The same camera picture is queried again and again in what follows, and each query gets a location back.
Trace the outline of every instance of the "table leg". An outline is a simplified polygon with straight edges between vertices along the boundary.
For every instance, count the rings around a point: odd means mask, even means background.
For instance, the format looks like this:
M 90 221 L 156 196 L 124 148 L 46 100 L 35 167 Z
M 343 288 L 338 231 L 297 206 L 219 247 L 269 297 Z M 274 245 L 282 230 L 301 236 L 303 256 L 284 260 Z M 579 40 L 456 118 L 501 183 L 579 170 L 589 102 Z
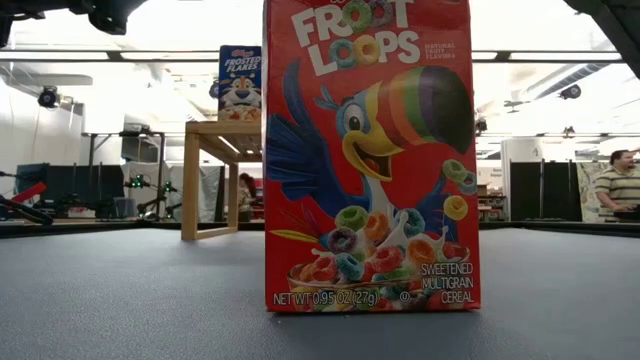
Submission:
M 238 164 L 229 164 L 229 212 L 227 223 L 229 227 L 238 228 Z
M 198 192 L 200 182 L 200 138 L 186 134 L 182 188 L 182 240 L 197 240 Z

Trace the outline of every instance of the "gray table surface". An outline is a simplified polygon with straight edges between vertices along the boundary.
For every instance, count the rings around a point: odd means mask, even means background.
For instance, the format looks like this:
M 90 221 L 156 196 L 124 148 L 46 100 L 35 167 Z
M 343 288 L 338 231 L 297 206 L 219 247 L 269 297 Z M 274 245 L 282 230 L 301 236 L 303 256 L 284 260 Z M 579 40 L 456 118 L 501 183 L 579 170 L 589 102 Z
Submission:
M 264 236 L 0 240 L 0 359 L 638 359 L 640 240 L 481 233 L 482 310 L 276 315 Z

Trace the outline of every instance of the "froot loops cereal box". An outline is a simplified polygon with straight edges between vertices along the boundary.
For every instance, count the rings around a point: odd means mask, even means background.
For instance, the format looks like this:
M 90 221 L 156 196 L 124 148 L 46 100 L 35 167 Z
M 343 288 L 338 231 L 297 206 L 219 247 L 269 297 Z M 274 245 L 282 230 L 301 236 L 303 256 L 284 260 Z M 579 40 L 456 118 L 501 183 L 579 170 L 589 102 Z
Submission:
M 467 0 L 265 2 L 266 303 L 480 308 Z

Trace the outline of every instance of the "wooden stool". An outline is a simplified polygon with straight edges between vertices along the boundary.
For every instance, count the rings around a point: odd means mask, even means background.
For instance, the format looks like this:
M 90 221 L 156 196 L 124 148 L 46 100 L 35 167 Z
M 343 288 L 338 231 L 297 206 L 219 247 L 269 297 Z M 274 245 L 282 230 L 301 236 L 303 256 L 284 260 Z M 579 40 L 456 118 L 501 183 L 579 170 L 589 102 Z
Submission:
M 188 122 L 184 144 L 182 240 L 200 240 L 238 231 L 238 164 L 262 162 L 262 125 L 241 122 Z M 236 150 L 225 144 L 226 140 Z M 227 227 L 198 231 L 200 149 L 229 166 Z

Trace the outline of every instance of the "black partition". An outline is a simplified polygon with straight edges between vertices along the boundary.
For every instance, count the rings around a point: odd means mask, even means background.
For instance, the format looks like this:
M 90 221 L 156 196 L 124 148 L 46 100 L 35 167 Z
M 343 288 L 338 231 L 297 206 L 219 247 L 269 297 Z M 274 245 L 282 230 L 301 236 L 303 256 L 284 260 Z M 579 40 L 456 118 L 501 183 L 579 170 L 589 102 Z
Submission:
M 512 162 L 511 221 L 582 221 L 578 172 L 573 162 Z
M 574 162 L 544 164 L 543 217 L 582 221 L 578 171 Z
M 511 221 L 540 217 L 540 163 L 512 162 L 509 169 Z
M 124 197 L 124 175 L 120 165 L 55 166 L 50 164 L 19 165 L 16 180 L 18 192 L 38 182 L 47 190 L 44 200 L 58 201 L 69 194 L 77 194 L 81 201 L 94 203 L 114 197 Z

